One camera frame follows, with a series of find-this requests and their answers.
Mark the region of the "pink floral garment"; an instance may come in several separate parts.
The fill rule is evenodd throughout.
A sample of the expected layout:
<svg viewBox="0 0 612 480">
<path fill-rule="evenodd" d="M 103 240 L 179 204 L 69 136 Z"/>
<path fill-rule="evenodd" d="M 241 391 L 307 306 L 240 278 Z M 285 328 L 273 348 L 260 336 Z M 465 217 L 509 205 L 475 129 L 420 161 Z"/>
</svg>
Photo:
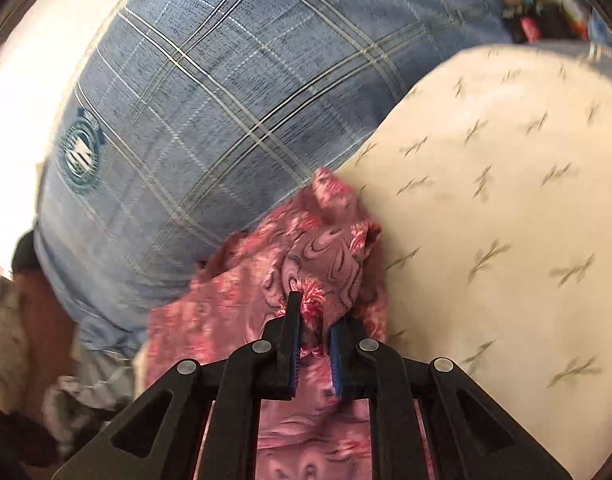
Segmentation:
<svg viewBox="0 0 612 480">
<path fill-rule="evenodd" d="M 203 262 L 188 290 L 149 316 L 144 383 L 192 358 L 210 364 L 262 336 L 291 292 L 302 297 L 297 392 L 260 408 L 261 479 L 368 479 L 369 405 L 335 393 L 331 326 L 345 315 L 369 337 L 386 335 L 380 226 L 353 189 L 327 169 L 274 208 L 254 230 L 235 232 Z"/>
</svg>

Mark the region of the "grey striped towel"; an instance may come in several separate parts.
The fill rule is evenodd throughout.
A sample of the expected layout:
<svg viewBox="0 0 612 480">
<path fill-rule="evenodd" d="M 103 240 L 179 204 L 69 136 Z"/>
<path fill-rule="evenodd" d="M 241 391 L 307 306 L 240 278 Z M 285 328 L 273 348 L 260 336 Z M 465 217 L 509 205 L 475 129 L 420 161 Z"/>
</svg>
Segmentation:
<svg viewBox="0 0 612 480">
<path fill-rule="evenodd" d="M 60 376 L 46 391 L 44 426 L 67 460 L 131 404 L 135 370 L 114 352 L 79 349 L 74 372 Z"/>
</svg>

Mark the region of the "cream leaf-print pillow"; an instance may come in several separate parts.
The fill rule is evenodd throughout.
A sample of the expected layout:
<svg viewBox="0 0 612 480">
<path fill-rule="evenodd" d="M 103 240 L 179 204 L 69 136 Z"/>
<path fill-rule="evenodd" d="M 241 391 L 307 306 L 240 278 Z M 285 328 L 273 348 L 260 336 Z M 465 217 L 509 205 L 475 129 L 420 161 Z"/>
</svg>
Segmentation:
<svg viewBox="0 0 612 480">
<path fill-rule="evenodd" d="M 593 477 L 612 453 L 612 49 L 462 51 L 338 173 L 382 228 L 388 342 L 452 359 Z"/>
</svg>

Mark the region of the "blue plaid blanket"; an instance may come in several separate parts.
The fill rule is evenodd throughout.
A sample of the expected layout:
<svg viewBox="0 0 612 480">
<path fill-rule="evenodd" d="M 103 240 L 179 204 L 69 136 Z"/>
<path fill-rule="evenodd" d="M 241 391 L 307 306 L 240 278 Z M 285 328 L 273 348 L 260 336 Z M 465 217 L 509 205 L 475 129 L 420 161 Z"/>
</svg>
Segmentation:
<svg viewBox="0 0 612 480">
<path fill-rule="evenodd" d="M 134 356 L 228 235 L 456 54 L 552 42 L 608 46 L 553 0 L 130 0 L 65 107 L 35 231 L 80 342 Z"/>
</svg>

